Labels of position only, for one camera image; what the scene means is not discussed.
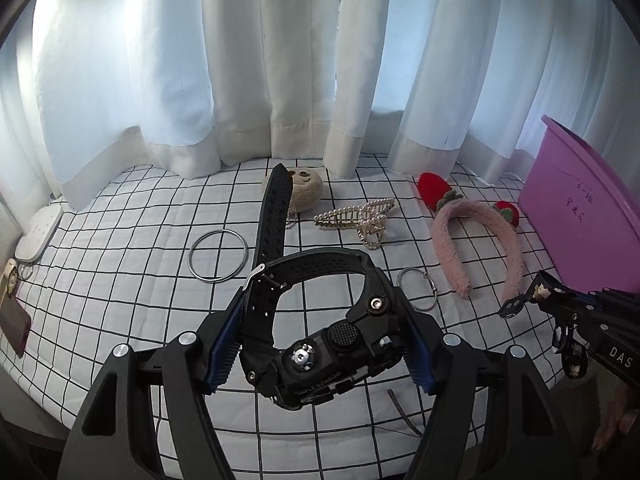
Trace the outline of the person's right hand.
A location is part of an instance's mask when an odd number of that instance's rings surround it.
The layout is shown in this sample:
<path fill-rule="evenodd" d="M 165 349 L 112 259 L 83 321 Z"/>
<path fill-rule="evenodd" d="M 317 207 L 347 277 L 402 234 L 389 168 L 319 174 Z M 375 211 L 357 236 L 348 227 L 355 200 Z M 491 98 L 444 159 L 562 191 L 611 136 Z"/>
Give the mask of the person's right hand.
<path fill-rule="evenodd" d="M 604 415 L 601 417 L 600 426 L 591 445 L 593 451 L 601 451 L 617 431 L 629 434 L 639 418 L 639 409 L 635 406 L 630 407 L 631 397 L 631 388 L 620 380 L 615 387 L 612 398 L 606 404 Z"/>

